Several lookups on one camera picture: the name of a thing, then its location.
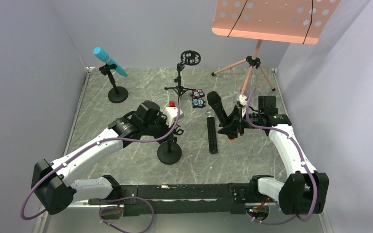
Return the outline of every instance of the blue microphone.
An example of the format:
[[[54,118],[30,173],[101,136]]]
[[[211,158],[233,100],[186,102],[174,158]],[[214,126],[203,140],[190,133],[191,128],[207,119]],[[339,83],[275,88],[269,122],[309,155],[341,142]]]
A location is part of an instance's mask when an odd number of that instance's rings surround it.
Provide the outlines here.
[[[113,65],[113,64],[117,65],[117,68],[116,68],[115,70],[116,70],[120,75],[122,75],[123,77],[128,77],[128,74],[125,72],[125,70],[124,70],[121,66],[119,66],[118,63],[116,63],[116,62],[114,61],[114,59],[110,58],[109,55],[108,55],[108,53],[107,53],[105,50],[101,49],[100,47],[96,47],[96,48],[94,49],[94,54],[95,54],[95,56],[96,56],[99,60],[101,60],[101,61],[107,63],[108,65]]]

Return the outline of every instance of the wire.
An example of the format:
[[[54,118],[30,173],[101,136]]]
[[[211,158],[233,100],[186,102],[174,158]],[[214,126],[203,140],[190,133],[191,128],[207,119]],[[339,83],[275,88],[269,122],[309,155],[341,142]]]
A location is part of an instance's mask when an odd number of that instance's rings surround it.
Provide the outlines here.
[[[180,109],[179,109],[179,105],[177,102],[174,101],[174,104],[175,104],[175,107],[177,108],[177,117],[175,118],[175,122],[174,124],[172,125],[172,127],[170,128],[170,130],[165,134],[163,135],[162,137],[159,137],[159,138],[155,138],[155,139],[150,139],[150,140],[137,140],[137,139],[132,139],[132,138],[124,138],[124,137],[111,137],[111,138],[105,138],[105,139],[102,139],[102,140],[99,140],[98,142],[94,142],[90,145],[88,145],[87,147],[83,148],[82,150],[78,151],[75,155],[71,156],[68,160],[66,160],[63,164],[59,165],[58,167],[56,167],[55,169],[53,169],[51,172],[49,172],[48,174],[46,174],[42,179],[40,179],[33,187],[32,189],[30,190],[28,196],[26,197],[25,201],[23,202],[22,206],[21,206],[21,210],[20,210],[20,217],[21,219],[23,220],[31,220],[31,219],[34,219],[38,216],[40,216],[41,214],[43,214],[46,209],[40,211],[39,213],[31,216],[31,217],[27,217],[25,216],[25,207],[26,207],[26,204],[28,203],[28,200],[29,198],[31,198],[32,194],[35,192],[35,190],[48,178],[50,177],[52,174],[56,173],[57,171],[59,171],[61,168],[65,167],[66,165],[68,165],[70,162],[72,162],[73,160],[75,160],[76,158],[78,158],[79,156],[81,156],[83,153],[85,153],[86,151],[88,151],[89,149],[91,149],[92,147],[94,146],[97,146],[99,144],[102,144],[104,142],[109,142],[109,141],[117,141],[117,140],[121,140],[121,141],[127,141],[127,142],[139,142],[139,143],[150,143],[150,142],[157,142],[157,141],[161,141],[163,139],[165,139],[166,137],[168,137],[174,130],[175,128],[177,127],[177,124],[178,124],[178,121],[179,121],[179,115],[180,115]]]
[[[255,217],[251,216],[248,212],[247,212],[247,215],[251,218],[251,221],[255,221],[255,222],[258,222],[259,224],[264,224],[264,225],[282,225],[282,224],[286,224],[288,222],[291,222],[296,218],[296,216],[294,215],[294,216],[292,216],[292,217],[290,217],[287,220],[282,221],[282,222],[263,222],[262,220],[258,220]]]
[[[117,207],[118,207],[118,211],[120,212],[120,213],[122,213],[122,208],[120,207],[120,205],[121,205],[121,201],[119,200],[118,201],[118,203],[117,203]]]
[[[252,212],[250,212],[249,210],[247,210],[247,214],[249,215],[249,216],[251,216],[251,217],[253,217],[254,218],[254,220],[256,219],[256,220],[258,220],[258,217],[259,217],[259,215],[260,215],[260,213],[264,213],[265,214],[265,216],[264,216],[264,218],[263,219],[261,219],[260,221],[264,221],[267,217],[268,217],[268,215],[269,215],[269,213],[268,213],[268,210],[265,208],[265,212],[262,212],[262,211],[253,211],[253,213]]]
[[[144,233],[144,232],[148,231],[149,228],[151,228],[151,226],[152,226],[153,219],[155,218],[155,212],[153,211],[153,207],[152,207],[152,205],[151,205],[147,200],[145,200],[145,199],[143,199],[143,198],[140,198],[140,197],[126,197],[126,198],[120,198],[120,199],[116,199],[116,200],[107,200],[107,201],[108,201],[108,202],[115,202],[115,201],[128,200],[128,199],[138,199],[138,200],[141,200],[141,201],[145,202],[145,203],[149,206],[149,208],[151,209],[151,213],[152,213],[152,219],[151,219],[151,222],[149,223],[148,227],[147,227],[145,230],[143,230],[143,231],[141,231],[141,232],[139,232],[139,233]],[[122,230],[121,228],[115,226],[114,224],[111,224],[111,223],[105,221],[105,220],[102,218],[102,212],[105,211],[105,210],[109,210],[109,209],[118,209],[118,210],[119,210],[119,208],[116,207],[116,206],[114,206],[114,205],[111,205],[111,206],[107,206],[107,207],[102,208],[102,209],[99,211],[99,218],[101,219],[101,222],[105,223],[106,225],[108,225],[108,226],[110,226],[110,227],[114,228],[115,230],[118,230],[118,231],[120,231],[120,232],[122,232],[122,233],[130,233],[130,232],[127,232],[127,231]]]
[[[309,29],[311,28],[311,24],[312,24],[312,15],[314,14],[314,0],[311,0],[311,1],[312,1],[312,6],[311,6],[311,20],[309,21],[308,30],[306,31],[305,38],[304,38],[304,41],[303,41],[302,44],[305,43],[306,36],[308,35]]]
[[[295,147],[297,148],[297,151],[298,151],[298,154],[300,155],[300,159],[301,159],[301,161],[302,161],[302,162],[305,162],[305,159],[304,159],[304,156],[303,156],[303,154],[302,154],[302,151],[301,151],[300,146],[298,145],[298,143],[295,141],[294,138],[292,138],[292,137],[289,136],[289,134],[288,134],[287,132],[285,132],[285,131],[283,131],[283,130],[281,130],[281,129],[273,128],[273,127],[266,127],[266,126],[255,125],[255,124],[253,124],[253,123],[251,122],[251,119],[250,119],[250,116],[249,116],[249,113],[248,113],[248,112],[249,112],[249,106],[250,106],[250,104],[251,104],[251,99],[252,99],[252,96],[254,95],[255,90],[256,90],[256,87],[251,91],[249,97],[246,99],[246,101],[247,101],[247,105],[246,105],[246,107],[245,107],[245,108],[246,108],[245,117],[246,117],[248,123],[249,123],[252,127],[256,128],[256,129],[275,130],[275,131],[278,131],[278,132],[284,134],[285,136],[287,136],[287,137],[291,140],[291,142],[295,145]],[[307,214],[306,218],[301,218],[301,217],[298,216],[298,215],[294,216],[293,218],[298,217],[298,219],[300,219],[300,221],[302,221],[302,222],[306,222],[306,221],[308,221],[308,220],[311,218],[311,216],[312,216],[312,212],[314,212],[315,205],[317,204],[317,195],[318,195],[318,190],[317,190],[317,183],[315,182],[315,179],[314,179],[314,177],[312,176],[311,171],[308,169],[307,164],[305,164],[305,165],[303,166],[303,168],[306,170],[306,172],[307,172],[307,174],[308,174],[308,176],[309,176],[309,178],[310,178],[310,180],[311,180],[311,182],[312,182],[312,203],[311,203],[311,207],[309,208],[309,211],[308,211],[308,214]]]
[[[238,20],[239,20],[239,18],[241,18],[242,12],[244,11],[245,6],[247,5],[247,2],[248,2],[248,0],[245,1],[244,6],[242,7],[241,13],[239,13],[239,16],[238,16],[237,20],[235,21],[234,25],[232,26],[231,30],[229,31],[229,33],[228,33],[228,35],[226,37],[229,37],[229,35],[231,34],[231,32],[234,29],[235,25],[238,23]]]
[[[250,109],[251,109],[252,111],[256,112],[256,113],[259,113],[258,110],[255,110],[255,109],[254,109],[253,107],[251,107],[251,106],[250,106]]]
[[[267,199],[268,199],[268,198],[264,198],[264,200],[262,201],[262,203],[261,203],[260,205],[256,205],[256,206],[254,206],[254,209],[259,209],[259,208],[261,208],[262,206],[264,206],[265,203],[267,203]]]

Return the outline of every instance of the microphone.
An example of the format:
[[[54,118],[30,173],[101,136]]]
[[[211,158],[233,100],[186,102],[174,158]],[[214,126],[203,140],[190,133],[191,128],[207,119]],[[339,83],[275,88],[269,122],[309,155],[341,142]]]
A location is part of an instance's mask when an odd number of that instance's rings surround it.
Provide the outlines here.
[[[217,115],[217,118],[220,121],[221,126],[224,127],[228,125],[228,117],[226,115],[224,107],[222,106],[222,100],[218,93],[216,91],[211,91],[206,96],[206,99],[209,106],[211,106],[211,108],[214,110],[215,115]],[[232,136],[228,136],[228,138],[229,140],[235,140],[235,138]]]
[[[217,133],[215,129],[214,111],[212,110],[206,112],[206,126],[208,128],[209,153],[216,154],[218,153]]]
[[[125,72],[125,70],[118,65],[118,63],[116,63],[114,61],[114,59],[110,58],[108,53],[101,49],[100,47],[96,47],[94,49],[94,55],[101,61],[107,63],[108,65],[117,65],[117,68],[115,69],[120,75],[122,75],[123,77],[128,77],[128,74]]]

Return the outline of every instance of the black microphone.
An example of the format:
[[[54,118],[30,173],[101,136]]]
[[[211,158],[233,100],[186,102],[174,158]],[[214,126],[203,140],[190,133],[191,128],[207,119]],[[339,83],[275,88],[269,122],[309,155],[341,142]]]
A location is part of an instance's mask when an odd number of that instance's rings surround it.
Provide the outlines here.
[[[229,124],[228,116],[222,106],[221,97],[218,95],[216,91],[211,91],[206,96],[209,106],[214,110],[215,115],[217,115],[218,120],[221,123],[221,126],[224,127]],[[234,137],[228,136],[229,140],[235,140]]]

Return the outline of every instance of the tripod stand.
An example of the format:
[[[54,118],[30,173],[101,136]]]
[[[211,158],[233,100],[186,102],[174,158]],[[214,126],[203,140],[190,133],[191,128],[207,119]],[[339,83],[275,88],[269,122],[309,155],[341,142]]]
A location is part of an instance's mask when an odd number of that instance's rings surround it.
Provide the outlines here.
[[[239,61],[237,63],[234,63],[234,64],[232,64],[230,66],[227,66],[225,68],[222,68],[220,70],[212,72],[212,76],[215,76],[216,74],[219,74],[219,73],[221,73],[221,72],[223,72],[223,71],[225,71],[227,69],[231,69],[232,67],[238,66],[238,65],[240,65],[242,63],[248,62],[250,66],[249,66],[249,68],[247,70],[247,73],[245,74],[245,81],[244,81],[244,84],[241,87],[241,94],[243,95],[245,93],[245,88],[247,87],[248,80],[250,79],[250,76],[251,76],[251,73],[252,73],[252,70],[253,70],[254,67],[255,67],[255,69],[258,69],[258,68],[261,69],[261,72],[264,75],[265,79],[267,80],[268,84],[270,85],[271,90],[275,91],[274,84],[272,84],[270,78],[268,77],[268,74],[265,72],[264,68],[262,67],[261,60],[257,57],[259,49],[261,48],[262,41],[263,40],[258,40],[258,42],[256,43],[256,47],[255,47],[254,53],[252,54],[252,56],[248,56],[244,60],[241,60],[241,61]]]
[[[178,77],[174,79],[175,83],[178,83],[177,86],[173,87],[164,87],[165,90],[174,90],[178,95],[178,101],[181,95],[185,94],[187,91],[193,91],[192,88],[186,88],[181,85],[181,71],[184,70],[185,65],[194,66],[201,61],[201,55],[195,51],[185,51],[181,53],[181,62],[176,65],[176,71],[178,72]]]

